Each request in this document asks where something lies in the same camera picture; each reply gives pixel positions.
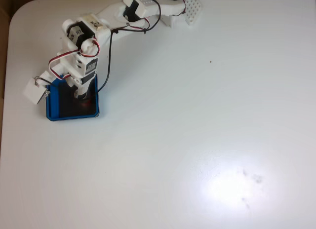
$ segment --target white breadboard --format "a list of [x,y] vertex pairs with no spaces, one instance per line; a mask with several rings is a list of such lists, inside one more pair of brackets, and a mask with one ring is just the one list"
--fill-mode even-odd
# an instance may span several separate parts
[[198,0],[186,0],[186,22],[192,25],[202,11],[202,5]]

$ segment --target wire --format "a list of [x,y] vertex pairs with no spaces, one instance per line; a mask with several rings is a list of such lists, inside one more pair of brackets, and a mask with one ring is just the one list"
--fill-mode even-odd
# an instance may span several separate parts
[[71,75],[70,75],[70,74],[67,74],[67,75],[65,75],[65,76],[63,76],[63,77],[60,77],[60,76],[50,67],[51,63],[54,62],[54,61],[56,61],[56,60],[59,60],[59,59],[61,59],[61,58],[63,58],[63,57],[66,57],[66,56],[68,56],[68,55],[71,55],[72,53],[78,52],[78,51],[79,51],[78,49],[77,49],[77,50],[73,50],[73,51],[68,51],[68,52],[66,52],[66,53],[63,53],[63,54],[61,54],[61,55],[58,55],[58,56],[52,58],[52,59],[48,62],[48,68],[49,68],[49,70],[56,76],[56,78],[58,78],[59,80],[63,80],[63,79],[66,79],[66,78],[70,77]]
[[102,86],[89,98],[85,98],[85,99],[80,99],[79,101],[88,101],[91,98],[95,97],[107,84],[109,77],[110,77],[110,69],[111,69],[111,51],[112,51],[112,38],[113,38],[113,33],[118,33],[115,32],[114,30],[111,30],[111,36],[110,36],[110,44],[109,44],[109,61],[108,61],[108,74],[107,74],[107,78],[105,79],[104,83],[102,84]]
[[183,9],[183,11],[182,11],[181,13],[179,13],[178,15],[173,15],[174,17],[178,17],[178,16],[180,16],[181,14],[186,13],[187,4],[186,4],[185,0],[183,0],[183,3],[184,3],[184,6],[185,6],[184,9]]
[[128,26],[128,27],[131,27],[131,28],[140,29],[140,30],[145,31],[146,29],[148,29],[148,28],[150,27],[150,22],[148,21],[147,18],[143,18],[143,19],[145,19],[146,22],[147,22],[147,24],[148,24],[148,27],[147,27],[147,28],[135,27],[135,26],[132,26],[132,25],[130,25],[130,24],[128,24],[127,26]]
[[161,6],[160,4],[156,1],[156,0],[152,0],[153,2],[155,2],[157,5],[158,5],[158,9],[159,9],[159,16],[158,16],[158,19],[157,21],[154,23],[154,25],[152,27],[150,27],[150,23],[148,21],[147,18],[144,18],[147,22],[148,22],[148,28],[140,28],[141,30],[132,30],[132,29],[126,29],[126,27],[130,26],[130,25],[127,25],[127,26],[124,26],[124,27],[120,27],[120,28],[114,28],[111,30],[111,36],[110,36],[110,43],[109,43],[109,61],[108,61],[108,73],[107,73],[107,77],[104,81],[104,83],[102,84],[102,86],[92,95],[90,96],[89,98],[85,98],[85,99],[80,99],[79,101],[88,101],[90,100],[91,98],[95,97],[104,87],[105,85],[107,84],[108,80],[109,80],[109,77],[110,77],[110,69],[111,69],[111,51],[112,51],[112,38],[113,38],[113,34],[114,33],[119,33],[119,31],[129,31],[129,32],[144,32],[146,33],[147,31],[150,31],[151,29],[153,29],[157,23],[159,22],[160,18],[161,18]]
[[37,82],[38,79],[43,80],[43,81],[49,83],[50,85],[52,85],[52,86],[54,86],[54,87],[57,87],[54,83],[52,83],[52,82],[50,82],[50,81],[48,81],[48,80],[46,80],[46,79],[44,79],[44,78],[42,78],[42,77],[40,77],[40,76],[36,76],[36,77],[35,77],[35,83]]
[[97,53],[96,53],[95,55],[85,55],[85,54],[83,54],[82,50],[80,49],[80,54],[81,54],[83,57],[93,58],[93,57],[96,57],[96,56],[100,53],[101,48],[100,48],[99,43],[97,42],[97,40],[94,39],[94,40],[92,41],[92,43],[95,44],[95,45],[98,47]]
[[147,18],[144,18],[145,20],[146,20],[146,22],[148,23],[148,27],[147,27],[147,29],[150,27],[150,22],[148,21],[148,19]]
[[113,31],[129,31],[129,32],[148,32],[150,31],[151,29],[153,29],[157,23],[159,22],[160,18],[161,18],[161,6],[160,4],[156,1],[156,0],[152,0],[153,2],[155,2],[157,5],[158,5],[158,9],[159,9],[159,17],[157,19],[157,21],[155,22],[155,24],[151,27],[151,28],[147,28],[147,29],[143,29],[143,30],[132,30],[132,29],[125,29],[125,28],[115,28],[113,29]]

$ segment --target blue base plate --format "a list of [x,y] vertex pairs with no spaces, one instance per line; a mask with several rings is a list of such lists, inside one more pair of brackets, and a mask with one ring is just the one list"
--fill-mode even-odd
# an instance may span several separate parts
[[[51,121],[92,118],[99,115],[98,94],[86,101],[74,98],[77,87],[69,87],[65,80],[56,79],[53,84],[48,85],[50,91],[46,98],[46,116]],[[97,76],[89,86],[88,95],[93,96],[98,90]]]

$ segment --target robotic arm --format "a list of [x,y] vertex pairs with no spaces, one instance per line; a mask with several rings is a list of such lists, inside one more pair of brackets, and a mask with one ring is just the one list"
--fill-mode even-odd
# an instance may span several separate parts
[[[65,79],[70,87],[77,87],[75,98],[86,98],[97,74],[99,52],[105,44],[110,43],[111,51],[112,39],[149,31],[162,15],[180,15],[185,9],[185,0],[123,0],[97,14],[87,14],[76,21],[66,20],[62,25],[62,50],[49,61],[48,71],[29,81],[24,94],[37,104],[49,94],[45,86],[58,78]],[[153,15],[159,18],[150,27],[146,17]]]

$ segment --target table surface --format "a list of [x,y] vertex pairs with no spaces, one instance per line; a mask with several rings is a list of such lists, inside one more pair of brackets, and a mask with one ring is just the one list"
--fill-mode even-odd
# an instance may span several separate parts
[[315,228],[315,0],[200,0],[193,27],[113,43],[99,117],[50,122],[25,85],[64,20],[116,1],[37,0],[14,15],[0,228]]

